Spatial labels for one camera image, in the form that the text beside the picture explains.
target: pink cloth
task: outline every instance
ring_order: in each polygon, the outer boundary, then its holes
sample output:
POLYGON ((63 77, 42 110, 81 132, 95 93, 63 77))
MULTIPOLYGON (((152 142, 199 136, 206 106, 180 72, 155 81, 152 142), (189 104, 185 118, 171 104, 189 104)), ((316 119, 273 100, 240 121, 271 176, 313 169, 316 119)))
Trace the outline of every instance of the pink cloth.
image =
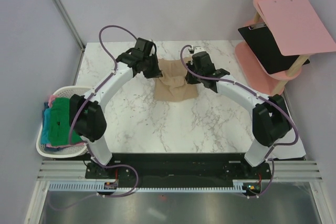
POLYGON ((58 98, 58 96, 57 96, 57 95, 54 95, 54 94, 52 94, 52 95, 49 97, 49 101, 48 101, 48 106, 49 106, 49 108, 51 108, 51 107, 53 106, 53 102, 54 102, 54 100, 55 100, 56 98, 58 98))
POLYGON ((65 148, 65 147, 72 147, 72 146, 83 146, 85 143, 78 143, 78 144, 75 144, 75 145, 70 145, 70 144, 67 144, 67 145, 60 145, 60 146, 52 146, 51 144, 46 144, 46 146, 48 148, 65 148))

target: clipboard clip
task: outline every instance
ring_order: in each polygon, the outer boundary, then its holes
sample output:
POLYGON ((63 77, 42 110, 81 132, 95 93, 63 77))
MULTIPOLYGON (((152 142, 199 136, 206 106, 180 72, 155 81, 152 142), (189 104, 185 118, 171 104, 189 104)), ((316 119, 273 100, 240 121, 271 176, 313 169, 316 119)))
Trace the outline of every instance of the clipboard clip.
POLYGON ((256 23, 256 24, 250 25, 248 27, 248 29, 255 30, 255 29, 258 29, 258 28, 265 27, 265 26, 267 26, 265 22, 263 22, 263 23, 256 23))

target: green cloth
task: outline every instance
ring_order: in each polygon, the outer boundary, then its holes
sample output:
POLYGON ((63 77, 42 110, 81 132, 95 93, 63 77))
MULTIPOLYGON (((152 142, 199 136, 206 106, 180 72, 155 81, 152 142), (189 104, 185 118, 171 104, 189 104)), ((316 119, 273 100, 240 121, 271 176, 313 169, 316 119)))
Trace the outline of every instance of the green cloth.
MULTIPOLYGON (((59 97, 52 103, 50 110, 49 140, 52 146, 69 144, 69 110, 70 99, 59 97)), ((72 132, 72 144, 81 142, 81 138, 75 131, 72 132)))

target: robotic arm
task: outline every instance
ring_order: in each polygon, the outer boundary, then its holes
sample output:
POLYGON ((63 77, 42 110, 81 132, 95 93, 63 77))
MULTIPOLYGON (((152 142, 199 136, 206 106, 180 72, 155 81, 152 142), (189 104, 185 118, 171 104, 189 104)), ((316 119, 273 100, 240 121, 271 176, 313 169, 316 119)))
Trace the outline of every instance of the robotic arm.
MULTIPOLYGON (((230 73, 224 69, 215 69, 211 62, 209 54, 201 47, 190 50, 192 61, 187 66, 194 73, 204 77, 222 78, 224 81, 204 80, 187 73, 185 79, 188 84, 203 83, 204 87, 213 90, 216 93, 223 94, 236 101, 244 107, 251 115, 253 121, 253 135, 255 139, 245 154, 245 160, 252 166, 258 166, 265 160, 267 153, 272 150, 274 142, 284 137, 290 130, 291 126, 284 116, 275 108, 267 104, 236 85, 236 80, 230 73)), ((137 73, 143 72, 146 78, 161 77, 161 71, 158 66, 156 55, 156 45, 148 40, 138 38, 134 48, 122 53, 118 58, 118 68, 113 78, 105 82, 105 78, 99 84, 101 88, 95 93, 96 87, 85 93, 83 96, 73 95, 70 99, 70 124, 73 122, 79 108, 85 100, 94 93, 95 95, 86 104, 83 111, 75 123, 74 130, 83 140, 88 142, 91 154, 101 164, 108 164, 112 157, 109 151, 104 132, 107 127, 103 111, 107 103, 115 93, 137 73)), ((260 94, 266 100, 278 105, 287 114, 287 107, 283 98, 279 95, 268 97, 260 94)))

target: black clipboard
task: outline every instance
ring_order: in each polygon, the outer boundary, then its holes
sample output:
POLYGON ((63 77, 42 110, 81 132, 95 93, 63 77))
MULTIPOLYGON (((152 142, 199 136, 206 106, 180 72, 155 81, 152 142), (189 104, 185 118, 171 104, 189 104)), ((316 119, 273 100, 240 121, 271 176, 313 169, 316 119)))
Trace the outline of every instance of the black clipboard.
POLYGON ((299 57, 283 56, 265 23, 242 27, 238 31, 268 74, 288 70, 299 57))

